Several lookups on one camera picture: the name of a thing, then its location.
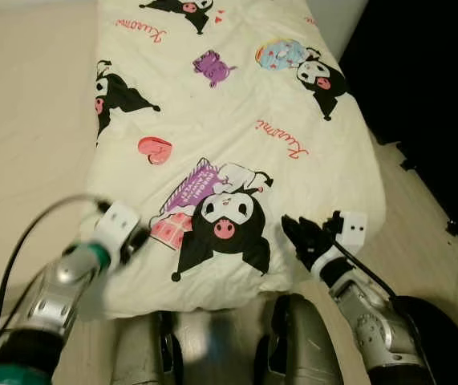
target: white wall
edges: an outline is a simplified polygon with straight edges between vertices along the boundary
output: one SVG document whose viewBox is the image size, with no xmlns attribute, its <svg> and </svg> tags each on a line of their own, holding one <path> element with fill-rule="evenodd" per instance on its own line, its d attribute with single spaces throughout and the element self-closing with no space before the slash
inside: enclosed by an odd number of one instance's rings
<svg viewBox="0 0 458 385">
<path fill-rule="evenodd" d="M 85 2 L 95 0 L 0 0 L 0 10 L 45 2 Z M 367 0 L 306 0 L 326 44 L 339 60 L 350 40 Z"/>
<path fill-rule="evenodd" d="M 326 44 L 339 60 L 367 0 L 307 0 Z"/>
<path fill-rule="evenodd" d="M 86 2 L 95 0 L 0 0 L 0 10 L 7 10 L 17 6 L 29 6 L 48 2 Z"/>
</svg>

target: white floor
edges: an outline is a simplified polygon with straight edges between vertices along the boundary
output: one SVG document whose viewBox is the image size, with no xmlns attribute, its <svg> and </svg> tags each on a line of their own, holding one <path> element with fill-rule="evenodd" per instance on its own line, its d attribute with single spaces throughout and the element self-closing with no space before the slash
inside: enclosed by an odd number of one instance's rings
<svg viewBox="0 0 458 385">
<path fill-rule="evenodd" d="M 458 238 L 445 233 L 446 216 L 415 172 L 399 166 L 403 157 L 395 146 L 376 145 L 375 150 L 386 189 L 387 221 L 359 256 L 397 293 L 431 300 L 458 325 Z M 298 291 L 322 313 L 346 383 L 369 384 L 350 330 L 328 298 L 326 287 L 306 282 Z M 114 330 L 112 322 L 78 322 L 55 385 L 108 384 L 115 354 Z"/>
</svg>

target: red text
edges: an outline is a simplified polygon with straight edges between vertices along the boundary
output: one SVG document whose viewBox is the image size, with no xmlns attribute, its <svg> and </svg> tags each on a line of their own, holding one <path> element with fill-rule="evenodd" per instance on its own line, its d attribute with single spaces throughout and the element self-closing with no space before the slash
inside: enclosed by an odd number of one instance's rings
<svg viewBox="0 0 458 385">
<path fill-rule="evenodd" d="M 131 30 L 142 30 L 143 32 L 148 33 L 151 39 L 154 39 L 154 43 L 161 43 L 163 41 L 163 35 L 166 34 L 165 30 L 158 30 L 154 26 L 149 26 L 148 24 L 137 20 L 119 19 L 116 20 L 115 25 L 124 26 L 125 28 L 129 28 Z"/>
<path fill-rule="evenodd" d="M 294 136 L 292 136 L 284 130 L 273 128 L 271 124 L 265 122 L 264 120 L 258 120 L 255 129 L 261 129 L 267 135 L 287 142 L 287 144 L 290 147 L 287 149 L 287 151 L 290 152 L 290 154 L 288 155 L 289 158 L 298 159 L 300 157 L 300 154 L 309 155 L 309 152 L 302 148 L 302 145 L 300 144 L 300 142 L 296 140 Z"/>
</svg>

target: bed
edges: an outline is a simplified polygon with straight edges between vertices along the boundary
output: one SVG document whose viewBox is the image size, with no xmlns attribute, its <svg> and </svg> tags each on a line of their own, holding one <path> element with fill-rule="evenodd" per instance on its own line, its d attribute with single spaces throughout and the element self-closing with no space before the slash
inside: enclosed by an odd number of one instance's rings
<svg viewBox="0 0 458 385">
<path fill-rule="evenodd" d="M 290 289 L 284 213 L 360 211 L 368 239 L 379 230 L 367 127 L 303 0 L 102 0 L 98 32 L 92 11 L 0 14 L 0 274 L 25 224 L 84 189 L 152 229 L 129 266 L 90 290 L 87 318 Z M 39 229 L 11 297 L 78 228 L 91 231 L 83 213 Z"/>
</svg>

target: cartoon print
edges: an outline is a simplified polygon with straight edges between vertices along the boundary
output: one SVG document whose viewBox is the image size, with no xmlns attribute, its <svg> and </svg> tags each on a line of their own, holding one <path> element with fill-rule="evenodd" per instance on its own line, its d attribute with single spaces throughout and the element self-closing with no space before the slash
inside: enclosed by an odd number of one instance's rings
<svg viewBox="0 0 458 385">
<path fill-rule="evenodd" d="M 309 57 L 309 51 L 299 42 L 290 39 L 274 40 L 262 46 L 255 59 L 266 70 L 278 71 L 298 67 Z"/>
<path fill-rule="evenodd" d="M 214 252 L 242 253 L 242 261 L 262 274 L 270 265 L 270 245 L 262 236 L 265 214 L 255 197 L 271 188 L 265 172 L 238 164 L 217 168 L 201 159 L 150 221 L 151 236 L 180 249 L 172 280 Z"/>
<path fill-rule="evenodd" d="M 219 10 L 218 11 L 218 14 L 224 14 L 224 13 L 225 13 L 224 10 Z M 221 18 L 220 16 L 216 16 L 216 18 L 214 19 L 214 23 L 218 24 L 219 22 L 223 22 L 223 18 Z"/>
<path fill-rule="evenodd" d="M 265 45 L 256 53 L 257 62 L 265 69 L 296 68 L 297 79 L 305 89 L 314 93 L 323 119 L 330 121 L 338 103 L 336 98 L 347 93 L 348 87 L 342 73 L 322 62 L 320 57 L 321 53 L 314 48 L 305 48 L 288 39 Z"/>
<path fill-rule="evenodd" d="M 120 108 L 123 112 L 140 110 L 152 107 L 154 111 L 161 111 L 159 106 L 148 102 L 135 88 L 129 88 L 122 78 L 108 73 L 111 62 L 100 60 L 97 63 L 97 80 L 95 110 L 99 117 L 99 132 L 97 137 L 111 122 L 110 111 Z"/>
<path fill-rule="evenodd" d="M 172 144 L 155 136 L 144 137 L 138 143 L 140 153 L 148 155 L 150 164 L 163 164 L 172 155 Z"/>
<path fill-rule="evenodd" d="M 149 4 L 140 4 L 140 8 L 154 8 L 156 10 L 165 10 L 174 14 L 183 14 L 184 17 L 192 23 L 197 29 L 198 34 L 209 20 L 205 14 L 213 7 L 213 0 L 199 0 L 195 2 L 181 2 L 179 0 L 154 0 Z"/>
<path fill-rule="evenodd" d="M 270 244 L 262 236 L 265 215 L 257 200 L 246 192 L 215 194 L 206 197 L 195 209 L 192 229 L 184 233 L 177 271 L 180 274 L 218 253 L 243 253 L 243 261 L 268 273 Z"/>
<path fill-rule="evenodd" d="M 207 79 L 211 80 L 209 84 L 211 88 L 227 79 L 231 70 L 236 67 L 229 68 L 225 63 L 220 60 L 220 55 L 213 50 L 205 52 L 200 58 L 193 62 L 194 71 L 202 73 Z"/>
<path fill-rule="evenodd" d="M 297 79 L 303 87 L 312 91 L 319 104 L 323 119 L 330 121 L 330 114 L 338 103 L 336 97 L 348 92 L 347 81 L 341 72 L 319 60 L 319 51 L 310 49 L 311 55 L 298 67 Z"/>
</svg>

